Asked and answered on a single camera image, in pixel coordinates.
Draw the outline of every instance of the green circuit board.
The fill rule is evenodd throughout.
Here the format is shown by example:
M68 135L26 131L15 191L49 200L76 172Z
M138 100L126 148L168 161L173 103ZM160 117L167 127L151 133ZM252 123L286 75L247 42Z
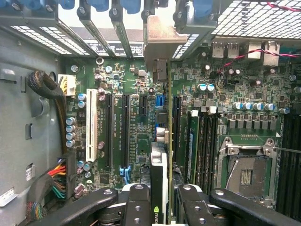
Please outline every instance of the green circuit board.
M202 140L199 133L204 125L202 120L197 117L191 117L192 110L199 110L201 107L214 106L220 109L216 119L216 144L213 145L214 155L212 156L213 166L206 162L208 167L212 170L205 172L211 175L213 181L212 187L217 184L217 157L223 140L226 136L231 137L236 145L264 145L268 138L275 142L275 146L281 145L282 124L283 117L278 112L279 108L287 108L291 103L298 102L300 97L293 92L293 88L300 84L297 80L291 82L289 75L292 68L287 63L280 63L276 74L264 75L264 69L261 67L250 67L247 62L240 62L233 64L233 69L239 69L240 74L227 77L227 84L223 84L220 77L213 75L225 60L216 59L201 59L192 60L189 62L172 62L172 94L174 97L180 97L182 100L181 116L179 125L179 137L177 139L177 157L174 160L179 166L182 176L187 183L196 183L199 186L205 186L206 181L201 181L201 174L197 174L201 167L201 156L198 157L198 142ZM70 70L71 65L79 66L79 71L73 73ZM210 66L210 70L204 70L205 65ZM150 162L150 143L155 140L155 106L156 96L163 95L164 86L162 83L154 84L152 75L146 73L145 76L140 77L132 72L132 69L145 70L144 62L139 60L106 60L102 67L99 67L94 59L81 59L77 61L72 59L66 63L66 74L75 75L77 80L76 94L85 93L86 89L96 89L99 83L95 82L95 70L101 70L107 66L112 67L111 73L101 72L101 75L106 78L107 92L115 96L114 108L114 136L113 136L113 167L107 168L105 163L104 152L98 152L98 158L93 163L91 169L92 176L84 178L83 174L78 176L78 182L84 183L88 190L94 190L105 186L114 187L120 190L125 182L119 174L120 166L120 144L121 144L121 105L122 94L130 94L131 98L131 112L130 112L130 150L129 163L131 165L131 181L132 183L140 182L140 169ZM295 68L295 72L299 73L299 68ZM250 81L260 80L262 85L251 87ZM197 89L199 84L213 84L213 92L201 92ZM150 93L149 88L154 88L154 92ZM139 115L139 96L147 95L147 114L146 116ZM249 102L254 103L272 103L275 110L268 111L254 111L254 110L234 110L234 102ZM74 149L77 151L85 147L85 122L80 122L78 119L79 108L77 106L78 99L68 98L68 113L67 116L77 118L76 127L76 145ZM104 127L106 126L106 117L104 105L102 102L97 103L98 111L98 142L105 139L106 134ZM238 125L238 121L260 121L260 128L254 128L254 125L243 126ZM275 190L277 190L277 169L275 175L270 175L271 163L266 160L266 177L269 181L270 177L275 178ZM225 159L222 166L222 178L219 184L221 187L226 187L227 178L229 176L229 159ZM187 178L187 172L194 176ZM263 194L267 195L269 190L269 182L265 184Z

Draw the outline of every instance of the white pci slot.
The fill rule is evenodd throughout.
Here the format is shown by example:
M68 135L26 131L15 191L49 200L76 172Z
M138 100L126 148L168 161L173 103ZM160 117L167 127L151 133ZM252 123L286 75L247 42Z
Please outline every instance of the white pci slot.
M87 89L86 161L97 158L97 90Z

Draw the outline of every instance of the white connector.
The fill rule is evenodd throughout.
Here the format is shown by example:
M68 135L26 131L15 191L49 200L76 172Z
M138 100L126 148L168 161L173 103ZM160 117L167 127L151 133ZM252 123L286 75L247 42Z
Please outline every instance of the white connector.
M86 161L97 158L97 90L87 89Z
M59 74L58 81L62 79L60 88L63 90L64 96L75 96L76 92L76 78L69 74Z

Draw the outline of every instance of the motherboard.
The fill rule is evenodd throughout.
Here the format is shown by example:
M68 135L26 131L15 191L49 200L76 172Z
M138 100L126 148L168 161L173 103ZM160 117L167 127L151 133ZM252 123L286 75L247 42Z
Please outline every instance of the motherboard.
M242 60L221 71L229 61L171 62L173 166L206 194L227 188L274 209L274 147L281 146L284 115L300 101L300 69L288 59L268 69ZM66 74L76 78L67 117L74 119L69 148L79 161L77 183L88 192L141 183L151 142L169 143L166 85L153 81L142 60L69 59Z

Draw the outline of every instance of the ram slot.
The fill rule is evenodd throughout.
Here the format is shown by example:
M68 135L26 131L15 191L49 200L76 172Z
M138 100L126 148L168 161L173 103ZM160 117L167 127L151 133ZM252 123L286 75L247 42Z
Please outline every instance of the ram slot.
M121 122L121 167L129 165L128 154L130 148L130 95L122 95L122 122Z
M204 193L214 188L214 168L216 158L218 116L202 114L199 126L198 160L196 185Z
M177 152L180 144L181 101L181 97L174 97L173 99L173 159L175 162L177 162Z
M87 89L86 161L97 158L97 90Z
M113 166L113 132L114 132L114 96L106 94L106 141L105 155L107 167Z

